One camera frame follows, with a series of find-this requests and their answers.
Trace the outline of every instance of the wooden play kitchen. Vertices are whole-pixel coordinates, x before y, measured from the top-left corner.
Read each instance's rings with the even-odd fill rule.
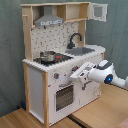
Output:
[[[85,45],[86,20],[106,21],[107,5],[90,2],[24,4],[23,60],[26,108],[49,127],[101,95],[70,76],[85,62],[98,64],[105,49]]]

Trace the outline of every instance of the backsplash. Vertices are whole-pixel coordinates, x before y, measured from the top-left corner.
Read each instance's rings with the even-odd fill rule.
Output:
[[[70,43],[70,37],[78,33],[79,22],[35,27],[32,29],[32,51],[33,58],[40,56],[41,51],[45,50],[66,50]],[[78,36],[73,38],[73,43],[78,46]]]

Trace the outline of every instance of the toy sink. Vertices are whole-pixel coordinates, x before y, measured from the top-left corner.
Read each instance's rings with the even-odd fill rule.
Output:
[[[85,55],[85,54],[88,54],[94,51],[95,50],[91,48],[78,47],[78,48],[68,49],[65,51],[65,53],[68,53],[74,56],[81,56],[81,55]]]

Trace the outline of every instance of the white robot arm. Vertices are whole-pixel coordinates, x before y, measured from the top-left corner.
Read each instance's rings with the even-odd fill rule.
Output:
[[[83,86],[90,81],[95,81],[128,90],[128,77],[126,80],[118,78],[113,63],[107,60],[101,61],[97,66],[93,63],[85,62],[70,78],[75,82],[80,82]]]

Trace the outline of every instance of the burner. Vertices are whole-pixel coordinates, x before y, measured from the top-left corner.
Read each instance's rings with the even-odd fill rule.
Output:
[[[46,62],[46,61],[42,61],[41,58],[36,58],[36,59],[33,59],[33,61],[36,62],[36,63],[42,64],[42,65],[45,65],[45,66],[48,67],[48,66],[51,66],[51,65],[60,63],[60,62],[67,61],[69,59],[73,59],[73,57],[62,55],[61,60],[55,60],[55,61]]]

